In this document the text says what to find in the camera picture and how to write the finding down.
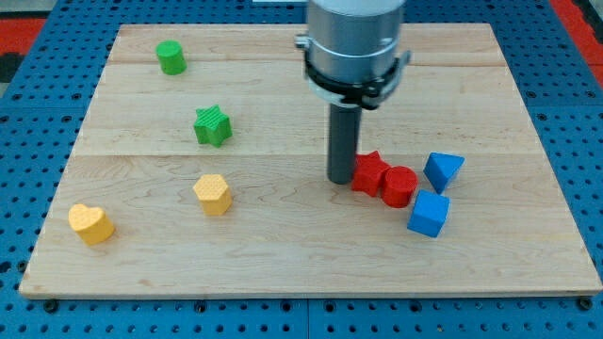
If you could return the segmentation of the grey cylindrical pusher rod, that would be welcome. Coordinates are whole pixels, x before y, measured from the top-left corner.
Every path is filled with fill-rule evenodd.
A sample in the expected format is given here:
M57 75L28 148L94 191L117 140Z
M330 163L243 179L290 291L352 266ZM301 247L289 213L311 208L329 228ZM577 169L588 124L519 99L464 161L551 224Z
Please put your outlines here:
M351 182L360 132L362 109L330 105L327 177L338 185Z

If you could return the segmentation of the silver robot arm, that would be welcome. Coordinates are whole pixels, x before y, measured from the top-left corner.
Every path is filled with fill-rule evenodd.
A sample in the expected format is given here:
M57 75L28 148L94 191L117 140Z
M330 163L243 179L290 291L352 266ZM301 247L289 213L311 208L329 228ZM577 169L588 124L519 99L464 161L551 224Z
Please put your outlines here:
M310 90L329 105L327 177L352 181L362 112L393 94L411 53L399 52L404 0L309 0L303 51Z

